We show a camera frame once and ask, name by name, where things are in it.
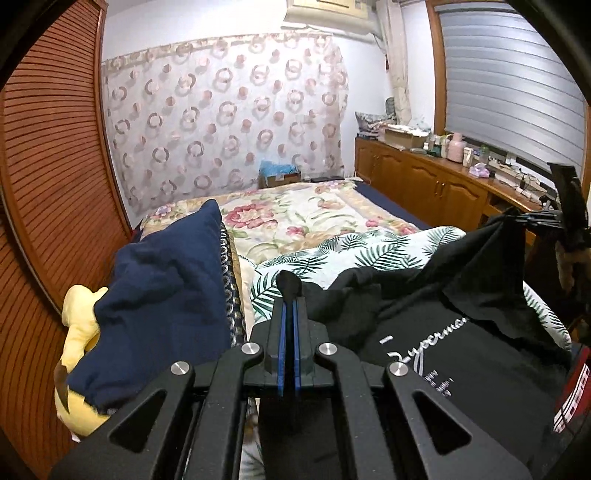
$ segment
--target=blue pillow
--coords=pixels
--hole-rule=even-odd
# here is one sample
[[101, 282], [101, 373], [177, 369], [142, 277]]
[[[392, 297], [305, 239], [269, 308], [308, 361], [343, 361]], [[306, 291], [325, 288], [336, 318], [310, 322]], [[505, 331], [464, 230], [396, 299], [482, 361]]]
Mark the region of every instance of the blue pillow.
[[91, 406], [118, 407], [177, 361], [217, 360], [230, 348], [214, 200], [117, 252], [95, 304], [99, 342], [68, 376]]

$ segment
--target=tropical leaf pillowcase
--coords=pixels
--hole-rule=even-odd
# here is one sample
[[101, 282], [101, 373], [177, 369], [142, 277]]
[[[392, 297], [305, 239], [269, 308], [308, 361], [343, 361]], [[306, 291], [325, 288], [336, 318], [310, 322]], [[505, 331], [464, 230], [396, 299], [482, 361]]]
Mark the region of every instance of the tropical leaf pillowcase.
[[[442, 226], [398, 236], [376, 228], [365, 233], [346, 233], [325, 240], [317, 248], [280, 255], [255, 268], [251, 287], [254, 321], [271, 318], [273, 302], [281, 294], [275, 278], [281, 270], [289, 270], [304, 281], [328, 288], [344, 270], [354, 267], [374, 267], [378, 270], [423, 268], [435, 250], [465, 235], [459, 228]], [[570, 335], [558, 317], [524, 282], [527, 303], [535, 309], [540, 322], [562, 348], [570, 346]]]

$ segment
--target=air conditioner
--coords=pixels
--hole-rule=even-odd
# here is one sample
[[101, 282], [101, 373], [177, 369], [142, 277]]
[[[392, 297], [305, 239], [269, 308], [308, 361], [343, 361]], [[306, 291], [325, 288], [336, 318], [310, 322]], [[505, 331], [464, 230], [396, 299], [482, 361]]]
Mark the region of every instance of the air conditioner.
[[287, 0], [284, 21], [382, 36], [368, 0]]

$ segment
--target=dark blue bed sheet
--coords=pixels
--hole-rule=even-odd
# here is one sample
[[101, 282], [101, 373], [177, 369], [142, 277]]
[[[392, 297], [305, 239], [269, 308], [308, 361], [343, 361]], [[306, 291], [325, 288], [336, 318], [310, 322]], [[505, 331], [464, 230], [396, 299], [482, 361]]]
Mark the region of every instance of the dark blue bed sheet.
[[387, 212], [391, 213], [402, 220], [406, 220], [407, 222], [413, 223], [415, 226], [419, 227], [421, 230], [429, 230], [431, 227], [427, 225], [425, 222], [419, 220], [414, 215], [408, 213], [405, 209], [403, 209], [399, 204], [390, 200], [386, 195], [381, 192], [378, 192], [373, 187], [370, 187], [366, 183], [362, 181], [356, 181], [355, 184], [357, 185], [357, 191], [367, 198], [370, 202], [375, 203], [377, 206], [383, 208]]

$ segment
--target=pink bottle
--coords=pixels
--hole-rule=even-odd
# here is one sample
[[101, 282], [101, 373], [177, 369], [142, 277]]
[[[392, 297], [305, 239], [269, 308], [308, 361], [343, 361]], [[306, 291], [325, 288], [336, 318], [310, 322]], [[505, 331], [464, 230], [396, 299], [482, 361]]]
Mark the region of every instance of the pink bottle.
[[447, 147], [447, 159], [457, 163], [462, 163], [464, 160], [465, 147], [466, 142], [462, 141], [462, 134], [453, 134], [452, 141], [449, 142], [449, 146]]

